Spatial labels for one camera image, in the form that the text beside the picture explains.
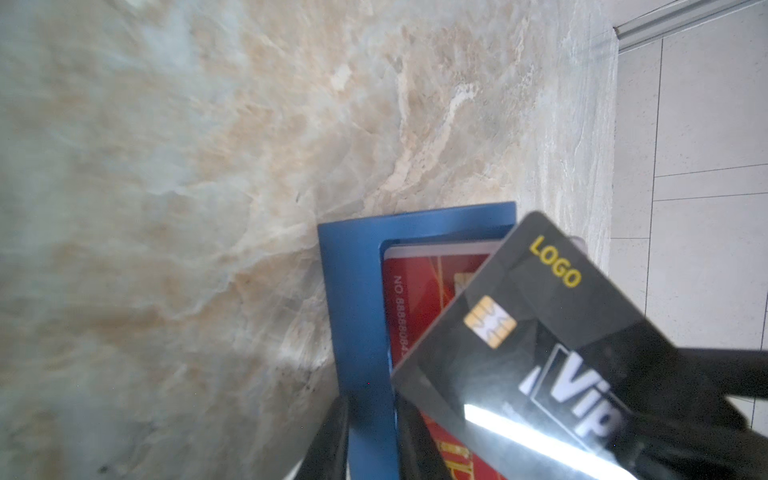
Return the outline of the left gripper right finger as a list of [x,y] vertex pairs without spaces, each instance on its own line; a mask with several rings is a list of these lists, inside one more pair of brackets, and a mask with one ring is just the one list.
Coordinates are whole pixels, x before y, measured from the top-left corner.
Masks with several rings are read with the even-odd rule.
[[419,410],[404,397],[397,397],[395,406],[400,478],[450,480],[449,470]]

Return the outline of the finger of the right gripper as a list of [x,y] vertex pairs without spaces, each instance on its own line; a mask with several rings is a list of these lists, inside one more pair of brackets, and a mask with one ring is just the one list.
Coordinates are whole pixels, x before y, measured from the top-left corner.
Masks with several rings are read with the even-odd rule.
[[623,388],[630,414],[613,437],[638,479],[764,479],[767,438],[730,396],[767,396],[767,354],[683,348]]

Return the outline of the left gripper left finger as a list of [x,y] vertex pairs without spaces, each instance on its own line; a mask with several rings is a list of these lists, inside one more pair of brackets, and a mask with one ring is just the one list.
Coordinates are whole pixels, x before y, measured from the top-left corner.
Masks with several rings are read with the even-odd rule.
[[350,402],[337,397],[313,438],[295,480],[344,480],[347,475]]

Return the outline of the black VIP card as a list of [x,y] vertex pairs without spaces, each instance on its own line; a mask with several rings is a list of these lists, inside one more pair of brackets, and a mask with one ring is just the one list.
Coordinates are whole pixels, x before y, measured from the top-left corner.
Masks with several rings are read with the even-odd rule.
[[526,215],[392,375],[509,479],[763,479],[767,442],[544,214]]

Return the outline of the red credit card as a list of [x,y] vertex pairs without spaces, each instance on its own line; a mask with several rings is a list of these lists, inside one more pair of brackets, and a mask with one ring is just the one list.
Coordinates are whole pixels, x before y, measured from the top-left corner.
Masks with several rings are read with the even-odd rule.
[[[382,276],[393,368],[500,243],[500,240],[475,240],[405,244],[393,245],[384,251]],[[513,343],[524,346],[535,361],[544,362],[555,339],[538,322],[533,322],[523,325],[523,333]],[[450,432],[420,413],[449,470],[450,479],[506,479]],[[510,466],[512,460],[518,460],[513,479],[589,478],[552,458],[515,445],[514,455],[507,455],[505,460]]]

